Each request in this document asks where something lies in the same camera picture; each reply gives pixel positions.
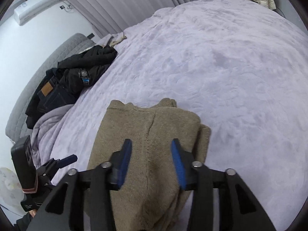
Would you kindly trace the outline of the person's left hand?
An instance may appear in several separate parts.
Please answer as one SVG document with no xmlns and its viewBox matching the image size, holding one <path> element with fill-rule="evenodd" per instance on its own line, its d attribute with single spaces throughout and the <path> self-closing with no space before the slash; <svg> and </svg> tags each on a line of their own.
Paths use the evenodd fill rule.
<svg viewBox="0 0 308 231">
<path fill-rule="evenodd" d="M 31 210 L 31 211 L 29 211 L 29 214 L 30 214 L 32 217 L 35 217 L 36 213 L 37 213 L 37 210 Z"/>
</svg>

